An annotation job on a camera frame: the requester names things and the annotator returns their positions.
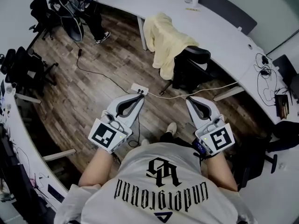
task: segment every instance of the power strip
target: power strip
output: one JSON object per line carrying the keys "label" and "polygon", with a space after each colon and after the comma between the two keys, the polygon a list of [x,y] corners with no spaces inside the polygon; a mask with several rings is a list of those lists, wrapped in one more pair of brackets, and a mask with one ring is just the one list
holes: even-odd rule
{"label": "power strip", "polygon": [[142,93],[143,95],[147,95],[148,92],[149,92],[148,88],[146,88],[146,87],[144,87],[142,85],[136,84],[136,83],[132,84],[131,89],[134,90],[134,91],[136,91],[136,92],[138,92],[138,93],[140,93],[141,91],[143,91],[143,93]]}

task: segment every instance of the desk leg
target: desk leg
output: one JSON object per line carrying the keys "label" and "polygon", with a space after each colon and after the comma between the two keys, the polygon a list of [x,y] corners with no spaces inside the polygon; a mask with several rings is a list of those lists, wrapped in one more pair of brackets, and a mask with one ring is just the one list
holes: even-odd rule
{"label": "desk leg", "polygon": [[58,154],[51,154],[51,155],[48,155],[48,156],[44,156],[43,160],[45,162],[48,162],[48,161],[52,161],[52,160],[55,160],[55,159],[60,159],[60,158],[66,157],[68,155],[74,154],[75,152],[76,152],[75,149],[70,149],[70,150],[67,150],[67,151],[60,152]]}
{"label": "desk leg", "polygon": [[25,96],[25,95],[21,95],[21,94],[18,94],[18,93],[16,93],[14,96],[16,96],[19,99],[27,100],[27,101],[30,101],[30,102],[33,102],[33,103],[38,103],[38,104],[41,103],[40,99],[35,99],[35,98]]}
{"label": "desk leg", "polygon": [[145,42],[145,37],[144,37],[144,33],[143,33],[143,20],[141,17],[137,16],[137,20],[138,20],[138,25],[139,25],[139,30],[140,30],[140,36],[141,36],[141,42],[142,42],[142,47],[144,50],[147,50],[148,47],[146,46],[146,42]]}
{"label": "desk leg", "polygon": [[240,93],[242,91],[244,91],[244,89],[242,87],[236,86],[236,87],[231,88],[230,90],[228,90],[226,92],[221,93],[220,95],[215,96],[213,100],[214,101],[219,101],[219,100],[225,99],[227,97],[233,96],[237,93]]}

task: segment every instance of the person's leg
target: person's leg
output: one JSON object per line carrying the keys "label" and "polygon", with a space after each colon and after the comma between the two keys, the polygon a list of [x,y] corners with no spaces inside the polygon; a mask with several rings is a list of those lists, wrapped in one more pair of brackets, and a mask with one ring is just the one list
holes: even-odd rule
{"label": "person's leg", "polygon": [[148,140],[148,139],[144,139],[144,140],[142,140],[142,142],[141,142],[141,146],[147,146],[147,145],[150,145],[149,140]]}
{"label": "person's leg", "polygon": [[173,135],[176,133],[176,131],[177,131],[177,124],[172,122],[170,125],[168,125],[166,133],[160,137],[160,142],[173,143],[174,141]]}
{"label": "person's leg", "polygon": [[92,2],[83,12],[82,18],[85,20],[96,41],[105,38],[106,34],[101,25],[102,17],[100,14],[100,5],[98,3]]}
{"label": "person's leg", "polygon": [[161,137],[160,137],[160,143],[173,143],[173,136],[172,136],[172,133],[170,132],[166,132],[165,134],[163,134]]}

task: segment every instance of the black strap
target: black strap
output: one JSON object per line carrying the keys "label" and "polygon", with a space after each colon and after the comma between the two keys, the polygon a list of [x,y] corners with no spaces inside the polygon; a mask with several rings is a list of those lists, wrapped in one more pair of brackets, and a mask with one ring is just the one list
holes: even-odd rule
{"label": "black strap", "polygon": [[69,224],[80,224],[80,222],[73,220],[73,221],[70,221]]}

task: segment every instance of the wall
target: wall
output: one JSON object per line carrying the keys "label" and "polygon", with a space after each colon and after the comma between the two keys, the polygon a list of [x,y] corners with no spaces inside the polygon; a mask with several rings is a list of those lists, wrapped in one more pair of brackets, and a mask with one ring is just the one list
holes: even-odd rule
{"label": "wall", "polygon": [[267,53],[299,28],[299,0],[229,0],[257,21],[249,34]]}
{"label": "wall", "polygon": [[37,24],[30,13],[33,0],[0,0],[0,53],[6,54],[10,48],[25,49],[30,45],[37,33],[29,31],[29,27]]}
{"label": "wall", "polygon": [[293,67],[299,74],[299,33],[297,33],[294,37],[288,40],[281,47],[273,51],[269,55],[269,57],[275,60],[283,54],[285,54],[289,58]]}

